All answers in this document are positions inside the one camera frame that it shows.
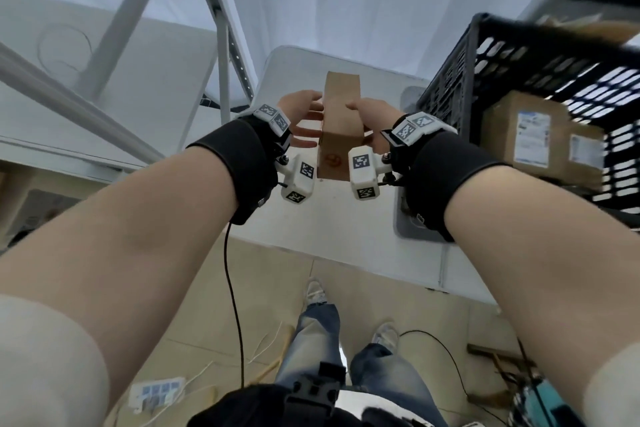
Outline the person's right hand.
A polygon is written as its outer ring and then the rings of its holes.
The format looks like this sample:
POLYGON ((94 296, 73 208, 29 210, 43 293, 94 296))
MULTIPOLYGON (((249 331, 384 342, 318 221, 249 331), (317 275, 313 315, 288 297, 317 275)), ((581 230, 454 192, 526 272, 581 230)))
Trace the person's right hand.
POLYGON ((390 130, 404 116, 405 112, 388 104, 386 101, 374 99, 374 110, 371 114, 360 115, 364 127, 363 145, 370 146, 374 153, 383 155, 389 152, 387 140, 382 130, 390 130))

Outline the tall brown cardboard box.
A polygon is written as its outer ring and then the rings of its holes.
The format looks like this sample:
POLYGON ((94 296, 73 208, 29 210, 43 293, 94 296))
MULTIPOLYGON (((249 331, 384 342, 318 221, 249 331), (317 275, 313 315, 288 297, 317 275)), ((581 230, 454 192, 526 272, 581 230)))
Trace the tall brown cardboard box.
POLYGON ((317 177, 349 181, 348 153, 364 141, 364 125, 348 103, 360 99, 360 77, 329 71, 323 93, 324 119, 317 156, 317 177))

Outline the person's left forearm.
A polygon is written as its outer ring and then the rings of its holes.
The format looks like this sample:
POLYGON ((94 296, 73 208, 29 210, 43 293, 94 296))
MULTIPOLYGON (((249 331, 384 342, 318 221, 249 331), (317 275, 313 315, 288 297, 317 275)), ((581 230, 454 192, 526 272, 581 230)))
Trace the person's left forearm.
POLYGON ((0 293, 88 332, 111 400, 170 326, 237 199, 218 156, 191 147, 76 204, 0 258, 0 293))

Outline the person's right forearm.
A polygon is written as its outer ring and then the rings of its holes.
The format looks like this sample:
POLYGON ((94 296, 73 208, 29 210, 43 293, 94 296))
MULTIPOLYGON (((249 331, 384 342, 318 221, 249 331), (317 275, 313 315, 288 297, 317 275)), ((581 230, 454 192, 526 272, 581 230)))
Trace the person's right forearm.
POLYGON ((492 167, 455 193, 445 224, 569 403, 640 341, 640 236, 593 204, 492 167))

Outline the white folding table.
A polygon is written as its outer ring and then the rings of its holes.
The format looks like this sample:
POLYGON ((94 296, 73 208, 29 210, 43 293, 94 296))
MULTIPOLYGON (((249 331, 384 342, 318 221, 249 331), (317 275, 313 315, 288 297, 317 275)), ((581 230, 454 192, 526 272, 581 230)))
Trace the white folding table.
MULTIPOLYGON (((329 71, 360 76, 364 96, 412 109, 417 88, 429 79, 405 75, 295 46, 279 46, 266 59, 254 97, 269 103, 300 89, 324 88, 329 71)), ((370 201, 354 198, 348 181, 317 180, 301 204, 276 189, 232 235, 258 245, 341 262, 420 286, 491 305, 496 302, 468 258, 457 247, 401 211, 401 189, 383 186, 370 201)))

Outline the large labelled cardboard parcel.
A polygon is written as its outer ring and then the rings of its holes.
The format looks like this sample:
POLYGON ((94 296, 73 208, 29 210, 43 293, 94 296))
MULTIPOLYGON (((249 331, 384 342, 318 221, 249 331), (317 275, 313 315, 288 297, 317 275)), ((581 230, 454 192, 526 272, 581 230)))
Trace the large labelled cardboard parcel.
POLYGON ((569 123, 562 103, 511 91, 484 111, 479 145, 515 169, 559 180, 568 158, 569 123))

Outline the person's shoe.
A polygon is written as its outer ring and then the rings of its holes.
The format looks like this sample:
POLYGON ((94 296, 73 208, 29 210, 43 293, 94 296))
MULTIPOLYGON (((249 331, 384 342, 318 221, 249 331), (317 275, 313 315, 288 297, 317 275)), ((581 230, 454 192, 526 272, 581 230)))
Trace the person's shoe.
POLYGON ((394 321, 381 324, 374 332, 371 343, 378 344, 395 354, 400 340, 400 333, 394 321))
POLYGON ((327 303, 328 299, 321 281, 315 277, 309 277, 303 294, 305 311, 327 303))

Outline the person's right shoe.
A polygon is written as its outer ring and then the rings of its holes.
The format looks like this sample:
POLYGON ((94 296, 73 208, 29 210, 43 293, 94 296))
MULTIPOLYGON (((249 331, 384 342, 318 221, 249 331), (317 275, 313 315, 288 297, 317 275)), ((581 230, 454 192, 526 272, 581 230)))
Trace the person's right shoe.
POLYGON ((378 344, 395 354, 400 340, 400 333, 394 321, 381 324, 374 332, 371 343, 378 344))

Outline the small labelled cardboard parcel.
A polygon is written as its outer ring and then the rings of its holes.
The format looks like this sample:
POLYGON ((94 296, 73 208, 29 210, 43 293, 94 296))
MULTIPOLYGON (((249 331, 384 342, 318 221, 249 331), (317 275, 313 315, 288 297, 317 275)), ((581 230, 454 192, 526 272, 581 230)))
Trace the small labelled cardboard parcel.
POLYGON ((599 126, 571 121, 567 128, 568 158, 564 180, 594 192, 601 190, 605 132, 599 126))

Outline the person's blue jeans legs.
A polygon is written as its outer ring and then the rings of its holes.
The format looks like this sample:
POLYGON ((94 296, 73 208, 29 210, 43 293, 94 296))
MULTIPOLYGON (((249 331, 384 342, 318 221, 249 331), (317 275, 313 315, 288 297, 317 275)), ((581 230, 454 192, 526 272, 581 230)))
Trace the person's blue jeans legs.
MULTIPOLYGON (((300 315, 293 340, 285 354, 274 384, 292 387, 302 374, 315 375, 321 362, 341 366, 339 352, 340 317, 331 303, 313 304, 300 315)), ((417 370, 397 352, 397 334, 391 339, 374 339, 351 361, 351 390, 339 406, 392 407, 393 412, 411 412, 433 427, 448 427, 430 391, 417 370)))

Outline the wooden floor scraps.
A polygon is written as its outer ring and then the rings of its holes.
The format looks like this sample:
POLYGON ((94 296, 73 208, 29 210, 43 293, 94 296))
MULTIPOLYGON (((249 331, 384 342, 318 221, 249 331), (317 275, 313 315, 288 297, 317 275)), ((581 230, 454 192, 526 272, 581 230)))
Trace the wooden floor scraps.
POLYGON ((477 344, 468 344, 467 352, 472 357, 491 361, 494 374, 498 375, 504 387, 491 393, 467 393, 469 403, 476 407, 508 410, 513 398, 526 383, 523 358, 506 350, 488 348, 477 344))

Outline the teal striped bag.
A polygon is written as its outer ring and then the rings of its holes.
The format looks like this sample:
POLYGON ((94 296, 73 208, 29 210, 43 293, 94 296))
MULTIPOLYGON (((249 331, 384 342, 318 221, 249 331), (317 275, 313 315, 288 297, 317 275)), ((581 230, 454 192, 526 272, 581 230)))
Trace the teal striped bag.
POLYGON ((508 427, 559 427, 552 410, 563 403, 561 397, 542 376, 535 376, 534 384, 541 401, 530 385, 517 390, 508 414, 508 427))

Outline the white left shirt sleeve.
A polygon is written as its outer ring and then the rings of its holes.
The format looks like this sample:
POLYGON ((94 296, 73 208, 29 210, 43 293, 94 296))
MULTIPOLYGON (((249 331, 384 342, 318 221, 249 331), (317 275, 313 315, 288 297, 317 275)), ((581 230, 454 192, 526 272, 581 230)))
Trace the white left shirt sleeve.
POLYGON ((0 294, 0 427, 102 427, 109 375, 76 322, 0 294))

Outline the white shirt sleeve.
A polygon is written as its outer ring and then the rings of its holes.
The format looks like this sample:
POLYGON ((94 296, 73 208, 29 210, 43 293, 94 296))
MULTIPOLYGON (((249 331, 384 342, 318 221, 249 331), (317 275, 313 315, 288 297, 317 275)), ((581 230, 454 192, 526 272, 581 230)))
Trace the white shirt sleeve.
POLYGON ((0 427, 102 427, 109 375, 76 322, 0 294, 0 427))
POLYGON ((640 427, 640 342, 606 361, 582 399, 586 427, 640 427))

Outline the white metal shelf frame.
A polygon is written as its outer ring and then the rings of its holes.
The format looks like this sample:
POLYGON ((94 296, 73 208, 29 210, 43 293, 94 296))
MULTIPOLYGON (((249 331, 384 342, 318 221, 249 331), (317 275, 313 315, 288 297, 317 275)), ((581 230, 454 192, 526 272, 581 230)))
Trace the white metal shelf frame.
POLYGON ((250 103, 231 0, 0 0, 0 158, 138 169, 250 103))

